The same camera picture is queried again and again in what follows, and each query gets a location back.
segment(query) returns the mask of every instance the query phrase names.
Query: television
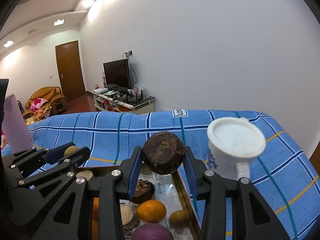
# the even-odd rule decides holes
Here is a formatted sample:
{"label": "television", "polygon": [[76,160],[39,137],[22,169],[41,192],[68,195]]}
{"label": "television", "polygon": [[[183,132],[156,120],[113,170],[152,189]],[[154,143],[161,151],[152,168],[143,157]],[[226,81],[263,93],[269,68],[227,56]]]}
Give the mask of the television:
{"label": "television", "polygon": [[107,85],[132,88],[129,64],[127,59],[111,61],[103,64]]}

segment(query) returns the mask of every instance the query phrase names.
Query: orange sofa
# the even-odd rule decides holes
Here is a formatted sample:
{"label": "orange sofa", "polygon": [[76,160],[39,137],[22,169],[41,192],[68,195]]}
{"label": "orange sofa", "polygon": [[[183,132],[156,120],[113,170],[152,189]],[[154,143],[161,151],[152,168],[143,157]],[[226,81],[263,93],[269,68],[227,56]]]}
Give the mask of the orange sofa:
{"label": "orange sofa", "polygon": [[37,98],[48,100],[40,107],[40,109],[45,109],[47,106],[52,106],[52,115],[61,114],[67,110],[67,98],[63,93],[61,93],[61,88],[44,87],[34,92],[30,99],[26,102],[26,111],[22,115],[24,119],[27,119],[33,115],[33,111],[30,109],[30,106]]}

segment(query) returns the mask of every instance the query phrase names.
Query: white wall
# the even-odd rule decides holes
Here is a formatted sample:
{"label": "white wall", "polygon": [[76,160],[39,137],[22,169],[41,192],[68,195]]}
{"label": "white wall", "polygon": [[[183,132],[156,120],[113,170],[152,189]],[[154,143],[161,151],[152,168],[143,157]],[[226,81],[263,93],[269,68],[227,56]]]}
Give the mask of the white wall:
{"label": "white wall", "polygon": [[[38,89],[46,86],[61,87],[55,46],[70,41],[80,42],[79,25],[37,35],[1,55],[0,78],[9,78],[7,95],[14,93],[24,107],[25,102]],[[80,47],[79,53],[83,65]]]}
{"label": "white wall", "polygon": [[308,156],[320,139],[320,26],[303,0],[98,0],[81,46],[88,89],[132,50],[157,110],[262,111]]}

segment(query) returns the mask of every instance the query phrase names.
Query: potato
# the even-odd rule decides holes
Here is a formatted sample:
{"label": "potato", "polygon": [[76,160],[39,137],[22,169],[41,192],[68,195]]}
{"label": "potato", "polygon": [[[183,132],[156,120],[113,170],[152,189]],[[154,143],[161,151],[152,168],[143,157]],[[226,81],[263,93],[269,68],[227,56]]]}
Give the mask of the potato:
{"label": "potato", "polygon": [[174,227],[185,227],[189,224],[189,213],[186,210],[177,210],[169,217],[169,222]]}
{"label": "potato", "polygon": [[171,231],[159,224],[145,224],[137,227],[131,240],[174,240]]}
{"label": "potato", "polygon": [[77,151],[77,150],[79,150],[79,148],[78,148],[77,146],[70,146],[70,147],[68,147],[68,148],[64,151],[63,156],[66,157],[66,156],[74,153],[74,152]]}

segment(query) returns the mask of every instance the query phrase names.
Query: blue gripper pad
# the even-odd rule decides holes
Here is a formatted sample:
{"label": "blue gripper pad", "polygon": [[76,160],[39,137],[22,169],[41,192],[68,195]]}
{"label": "blue gripper pad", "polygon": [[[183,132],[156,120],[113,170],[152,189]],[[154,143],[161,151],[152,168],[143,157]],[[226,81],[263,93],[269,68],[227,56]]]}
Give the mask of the blue gripper pad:
{"label": "blue gripper pad", "polygon": [[197,189],[197,178],[190,161],[190,157],[189,157],[190,153],[192,154],[193,159],[195,158],[193,156],[193,153],[191,152],[191,149],[189,150],[187,148],[190,149],[190,147],[189,146],[186,147],[186,154],[183,159],[183,168],[186,172],[190,193],[192,194],[193,198],[197,199],[199,195],[198,189]]}
{"label": "blue gripper pad", "polygon": [[129,176],[129,185],[128,185],[128,192],[127,192],[128,199],[131,199],[137,186],[138,177],[140,174],[140,169],[142,164],[141,150],[142,150],[141,147],[136,146],[131,156],[131,159],[132,158],[134,159],[134,163],[132,165],[132,170]]}
{"label": "blue gripper pad", "polygon": [[73,142],[69,142],[49,150],[44,158],[45,163],[55,164],[60,158],[63,157],[64,151],[70,146],[75,146],[75,144]]}

